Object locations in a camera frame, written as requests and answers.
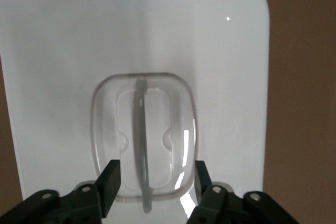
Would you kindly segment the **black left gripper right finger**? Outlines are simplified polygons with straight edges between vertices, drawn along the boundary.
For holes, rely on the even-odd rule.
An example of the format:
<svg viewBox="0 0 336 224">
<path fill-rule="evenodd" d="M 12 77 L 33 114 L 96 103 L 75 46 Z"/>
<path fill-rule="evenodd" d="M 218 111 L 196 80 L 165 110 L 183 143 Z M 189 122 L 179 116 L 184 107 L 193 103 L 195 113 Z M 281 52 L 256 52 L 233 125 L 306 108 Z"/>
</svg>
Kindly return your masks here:
<svg viewBox="0 0 336 224">
<path fill-rule="evenodd" d="M 197 206 L 188 223 L 297 223 L 273 198 L 249 191 L 242 198 L 225 183 L 212 182 L 204 161 L 195 161 Z"/>
</svg>

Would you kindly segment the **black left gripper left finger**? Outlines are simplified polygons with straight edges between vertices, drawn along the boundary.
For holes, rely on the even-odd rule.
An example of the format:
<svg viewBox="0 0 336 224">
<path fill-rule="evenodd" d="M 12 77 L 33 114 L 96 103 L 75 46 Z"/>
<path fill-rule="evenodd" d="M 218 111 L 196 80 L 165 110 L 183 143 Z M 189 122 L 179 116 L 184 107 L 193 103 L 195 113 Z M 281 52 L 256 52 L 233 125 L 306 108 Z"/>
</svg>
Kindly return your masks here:
<svg viewBox="0 0 336 224">
<path fill-rule="evenodd" d="M 61 197 L 55 190 L 32 194 L 1 216 L 1 223 L 102 223 L 121 186 L 119 160 L 111 160 L 94 183 Z"/>
</svg>

